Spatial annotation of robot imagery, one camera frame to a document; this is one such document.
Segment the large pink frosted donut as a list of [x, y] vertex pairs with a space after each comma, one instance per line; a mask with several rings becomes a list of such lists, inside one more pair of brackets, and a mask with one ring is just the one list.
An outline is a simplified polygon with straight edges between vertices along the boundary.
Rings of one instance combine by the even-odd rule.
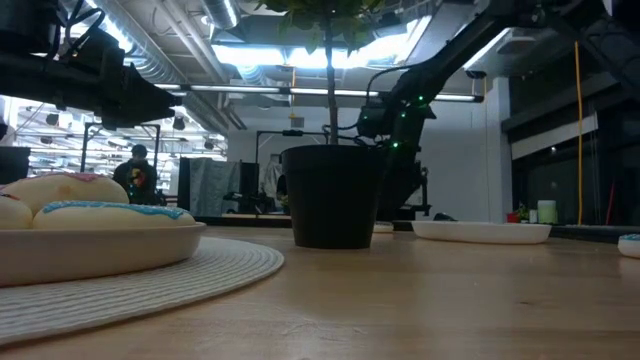
[[124, 188], [109, 177], [89, 173], [50, 173], [21, 179], [1, 191], [25, 203], [36, 215], [58, 201], [129, 203]]

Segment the grey fabric covered cabinet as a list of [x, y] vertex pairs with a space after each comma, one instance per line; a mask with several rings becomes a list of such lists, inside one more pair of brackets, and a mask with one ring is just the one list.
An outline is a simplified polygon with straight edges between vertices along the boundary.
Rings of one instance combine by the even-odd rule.
[[194, 217], [221, 217], [237, 211], [238, 203], [225, 200], [240, 190], [240, 164], [209, 158], [181, 158], [177, 206]]

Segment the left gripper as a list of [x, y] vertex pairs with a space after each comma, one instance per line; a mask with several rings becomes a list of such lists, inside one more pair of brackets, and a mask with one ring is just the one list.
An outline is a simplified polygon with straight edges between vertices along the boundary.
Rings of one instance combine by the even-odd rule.
[[30, 54], [0, 53], [0, 95], [90, 110], [109, 129], [132, 127], [170, 118], [180, 97], [145, 80], [122, 53], [105, 53], [97, 69], [83, 69], [83, 59], [70, 63]]

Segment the plain glazed donut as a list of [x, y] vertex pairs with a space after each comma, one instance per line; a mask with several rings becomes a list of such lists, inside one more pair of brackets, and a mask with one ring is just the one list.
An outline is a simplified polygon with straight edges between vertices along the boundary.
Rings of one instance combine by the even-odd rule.
[[0, 193], [0, 230], [29, 229], [32, 227], [31, 209], [20, 200]]

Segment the small teal frosted donut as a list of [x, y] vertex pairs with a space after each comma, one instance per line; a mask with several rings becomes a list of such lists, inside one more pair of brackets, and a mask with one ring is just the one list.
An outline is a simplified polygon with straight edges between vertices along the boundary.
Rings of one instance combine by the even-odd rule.
[[618, 250], [623, 256], [640, 259], [640, 234], [621, 235]]

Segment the large blue frosted donut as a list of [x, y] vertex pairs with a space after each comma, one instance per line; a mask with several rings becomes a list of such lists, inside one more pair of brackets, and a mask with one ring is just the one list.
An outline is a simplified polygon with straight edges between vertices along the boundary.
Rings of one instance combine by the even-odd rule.
[[177, 207], [92, 201], [60, 201], [44, 206], [34, 229], [97, 230], [168, 228], [195, 225], [194, 217]]

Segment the green leafy artificial plant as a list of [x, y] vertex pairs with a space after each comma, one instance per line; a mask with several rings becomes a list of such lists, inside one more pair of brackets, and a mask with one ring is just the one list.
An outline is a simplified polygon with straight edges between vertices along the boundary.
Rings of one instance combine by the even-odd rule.
[[257, 0], [257, 9], [284, 14], [278, 31], [284, 34], [290, 28], [310, 31], [305, 50], [311, 55], [319, 47], [327, 61], [329, 109], [329, 143], [338, 144], [338, 106], [335, 94], [335, 67], [333, 50], [335, 39], [342, 37], [347, 55], [359, 50], [374, 39], [375, 17], [384, 8], [386, 0]]

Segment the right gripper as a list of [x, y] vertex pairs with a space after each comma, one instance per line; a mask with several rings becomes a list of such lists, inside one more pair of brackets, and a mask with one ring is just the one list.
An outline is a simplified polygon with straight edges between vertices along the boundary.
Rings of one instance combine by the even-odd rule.
[[[375, 139], [388, 166], [410, 166], [415, 162], [424, 122], [435, 119], [431, 106], [422, 96], [413, 102], [389, 104], [384, 98], [368, 100], [357, 120], [360, 137]], [[393, 173], [388, 209], [394, 220], [415, 220], [426, 213], [426, 168], [421, 164]]]

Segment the person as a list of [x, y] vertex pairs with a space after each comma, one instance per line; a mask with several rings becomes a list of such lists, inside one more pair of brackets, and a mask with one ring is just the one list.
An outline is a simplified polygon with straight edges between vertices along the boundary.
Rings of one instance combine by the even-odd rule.
[[147, 154], [144, 145], [134, 145], [131, 158], [117, 166], [113, 174], [113, 180], [123, 187], [131, 204], [156, 203], [157, 171], [147, 161]]

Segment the black plant pot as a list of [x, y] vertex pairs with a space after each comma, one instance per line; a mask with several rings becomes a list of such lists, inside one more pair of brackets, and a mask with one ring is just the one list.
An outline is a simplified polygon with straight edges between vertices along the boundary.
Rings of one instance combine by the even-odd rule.
[[295, 244], [366, 249], [376, 219], [384, 162], [373, 149], [305, 145], [282, 152]]

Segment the white plastic cover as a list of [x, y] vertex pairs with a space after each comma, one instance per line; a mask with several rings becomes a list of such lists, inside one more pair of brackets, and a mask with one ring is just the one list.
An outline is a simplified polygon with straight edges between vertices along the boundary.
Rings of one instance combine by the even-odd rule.
[[269, 162], [262, 174], [263, 190], [268, 197], [273, 198], [279, 207], [288, 204], [286, 177], [282, 165], [277, 162]]

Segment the silver ceiling duct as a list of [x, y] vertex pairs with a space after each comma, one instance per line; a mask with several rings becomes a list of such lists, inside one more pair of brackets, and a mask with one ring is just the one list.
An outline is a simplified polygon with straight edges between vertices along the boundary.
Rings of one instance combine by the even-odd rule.
[[240, 22], [240, 12], [236, 0], [201, 0], [207, 17], [219, 29], [236, 27]]

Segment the shallow beige bowl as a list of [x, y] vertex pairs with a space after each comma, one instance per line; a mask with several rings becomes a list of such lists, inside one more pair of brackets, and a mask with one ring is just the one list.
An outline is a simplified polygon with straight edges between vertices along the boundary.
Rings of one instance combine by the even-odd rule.
[[206, 225], [0, 230], [0, 287], [119, 275], [190, 258]]

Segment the white woven round placemat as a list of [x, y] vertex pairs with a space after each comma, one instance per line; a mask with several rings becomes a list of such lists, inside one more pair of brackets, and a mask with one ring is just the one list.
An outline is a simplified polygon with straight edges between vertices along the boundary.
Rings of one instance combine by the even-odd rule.
[[276, 273], [279, 251], [205, 237], [195, 254], [157, 269], [0, 289], [0, 346], [154, 314], [226, 294]]

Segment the long pendant light bar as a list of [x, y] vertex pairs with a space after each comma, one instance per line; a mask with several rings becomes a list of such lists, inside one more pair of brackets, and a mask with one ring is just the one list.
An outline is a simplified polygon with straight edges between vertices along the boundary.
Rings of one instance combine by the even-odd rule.
[[[216, 93], [236, 93], [236, 94], [260, 94], [260, 95], [301, 95], [301, 96], [324, 96], [328, 94], [326, 89], [321, 88], [301, 88], [301, 87], [270, 87], [270, 86], [237, 86], [237, 85], [192, 85], [192, 84], [156, 84], [156, 87], [169, 92], [216, 92]], [[386, 92], [346, 90], [335, 91], [338, 97], [367, 98], [386, 95]], [[471, 94], [450, 94], [439, 93], [434, 101], [438, 102], [462, 102], [481, 103], [484, 97]]]

